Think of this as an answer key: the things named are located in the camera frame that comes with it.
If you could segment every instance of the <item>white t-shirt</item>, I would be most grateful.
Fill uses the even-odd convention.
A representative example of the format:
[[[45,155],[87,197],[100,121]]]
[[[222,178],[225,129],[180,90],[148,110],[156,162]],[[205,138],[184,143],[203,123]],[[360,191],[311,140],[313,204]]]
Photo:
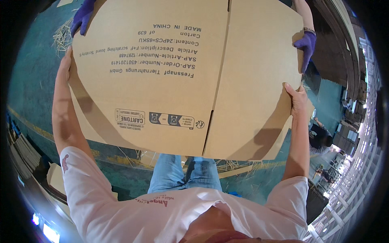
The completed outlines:
[[[278,183],[265,206],[215,189],[190,188],[117,201],[95,162],[75,147],[61,155],[70,215],[85,242],[179,242],[211,206],[231,215],[236,231],[262,239],[301,239],[307,232],[306,177]]]

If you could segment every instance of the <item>teal floor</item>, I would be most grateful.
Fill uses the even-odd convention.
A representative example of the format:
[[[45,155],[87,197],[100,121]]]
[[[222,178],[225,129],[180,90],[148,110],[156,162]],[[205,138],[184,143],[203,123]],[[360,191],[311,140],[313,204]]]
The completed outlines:
[[[54,163],[59,163],[53,142],[51,105],[54,80],[60,58],[52,47],[55,31],[71,18],[82,1],[56,8],[58,1],[40,13],[32,23],[16,60],[9,86],[8,110],[28,139],[40,153]],[[317,109],[317,117],[331,133],[341,120],[339,103],[342,87],[322,80],[319,94],[308,91],[308,97]],[[123,161],[123,153],[115,146],[88,141],[97,165],[119,193],[119,200],[135,198],[147,192],[152,171],[131,168]],[[221,179],[225,192],[236,191],[244,198],[260,204],[266,203],[273,187],[280,182],[289,151],[290,131],[275,160],[263,161],[254,173]],[[130,158],[136,158],[134,150],[122,149]],[[311,158],[311,170],[335,157],[334,152]]]

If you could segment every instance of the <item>cardboard flap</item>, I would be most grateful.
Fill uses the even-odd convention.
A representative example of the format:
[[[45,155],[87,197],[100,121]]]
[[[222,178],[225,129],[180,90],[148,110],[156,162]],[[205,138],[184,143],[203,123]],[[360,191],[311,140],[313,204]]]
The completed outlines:
[[[201,156],[227,1],[97,1],[73,40],[70,85],[87,139]]]
[[[283,83],[295,89],[300,85],[303,53],[292,43],[303,36],[303,22],[299,14],[275,0],[233,1],[230,11],[224,63],[203,156],[259,160],[284,127],[287,131],[291,99]]]

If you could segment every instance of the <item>man in plaid shirt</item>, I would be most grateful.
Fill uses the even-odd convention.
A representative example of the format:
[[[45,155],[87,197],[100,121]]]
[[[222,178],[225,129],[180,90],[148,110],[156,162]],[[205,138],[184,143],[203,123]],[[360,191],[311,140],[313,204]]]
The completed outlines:
[[[333,139],[331,133],[316,117],[315,122],[318,124],[313,125],[311,131],[317,133],[317,135],[309,137],[309,152],[311,154],[325,154],[330,150]]]

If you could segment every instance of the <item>red print on shirt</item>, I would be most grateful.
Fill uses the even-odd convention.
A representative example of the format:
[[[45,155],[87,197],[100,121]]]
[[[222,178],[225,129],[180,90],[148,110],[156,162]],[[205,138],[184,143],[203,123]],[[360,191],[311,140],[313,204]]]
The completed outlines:
[[[68,165],[66,164],[66,159],[69,158],[69,155],[65,155],[65,157],[63,157],[62,159],[62,169],[63,169],[63,173],[65,174],[65,171],[68,170]]]

